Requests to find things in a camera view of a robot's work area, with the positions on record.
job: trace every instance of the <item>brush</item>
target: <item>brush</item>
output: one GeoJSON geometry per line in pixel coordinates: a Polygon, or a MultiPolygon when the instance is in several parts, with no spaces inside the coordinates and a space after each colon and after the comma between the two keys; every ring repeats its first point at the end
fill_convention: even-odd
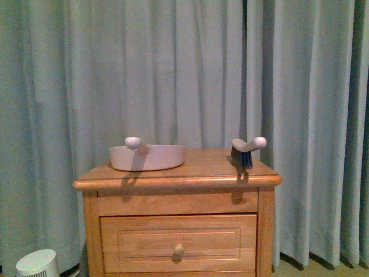
{"type": "Polygon", "coordinates": [[[232,140],[231,156],[234,164],[240,166],[242,169],[251,169],[253,167],[253,157],[251,152],[264,148],[266,146],[266,139],[264,137],[257,137],[249,143],[236,138],[232,140]]]}

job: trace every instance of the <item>drawer panel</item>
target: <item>drawer panel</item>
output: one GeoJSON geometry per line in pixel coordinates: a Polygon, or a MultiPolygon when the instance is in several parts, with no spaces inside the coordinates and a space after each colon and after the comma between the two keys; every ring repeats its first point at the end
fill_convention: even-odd
{"type": "Polygon", "coordinates": [[[257,212],[256,188],[243,190],[202,189],[161,194],[123,190],[99,192],[100,216],[226,214],[257,212]]]}
{"type": "Polygon", "coordinates": [[[106,273],[253,271],[256,215],[101,218],[106,273]]]}
{"type": "Polygon", "coordinates": [[[255,277],[255,271],[107,273],[104,277],[255,277]]]}

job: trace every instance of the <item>brush handle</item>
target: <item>brush handle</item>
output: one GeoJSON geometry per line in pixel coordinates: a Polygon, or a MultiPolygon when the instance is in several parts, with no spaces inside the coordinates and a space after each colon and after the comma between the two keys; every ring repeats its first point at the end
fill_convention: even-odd
{"type": "Polygon", "coordinates": [[[255,151],[266,147],[266,139],[264,137],[257,137],[249,143],[245,143],[243,140],[236,138],[232,140],[232,146],[240,152],[255,151]]]}

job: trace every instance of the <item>wooden nightstand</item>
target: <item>wooden nightstand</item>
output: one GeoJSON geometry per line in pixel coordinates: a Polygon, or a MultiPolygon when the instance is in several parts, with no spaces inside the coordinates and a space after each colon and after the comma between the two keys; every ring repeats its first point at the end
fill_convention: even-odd
{"type": "Polygon", "coordinates": [[[183,165],[125,172],[97,167],[83,192],[91,277],[272,274],[274,187],[281,177],[231,149],[188,149],[183,165]]]}

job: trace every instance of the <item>nightstand leg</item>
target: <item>nightstand leg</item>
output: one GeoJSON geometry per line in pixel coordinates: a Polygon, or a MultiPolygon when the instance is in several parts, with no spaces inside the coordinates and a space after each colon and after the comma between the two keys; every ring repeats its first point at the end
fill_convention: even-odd
{"type": "Polygon", "coordinates": [[[86,224],[89,276],[103,277],[103,250],[101,246],[97,192],[84,192],[83,202],[86,224]]]}
{"type": "Polygon", "coordinates": [[[273,254],[274,187],[259,188],[257,277],[271,277],[273,254]]]}

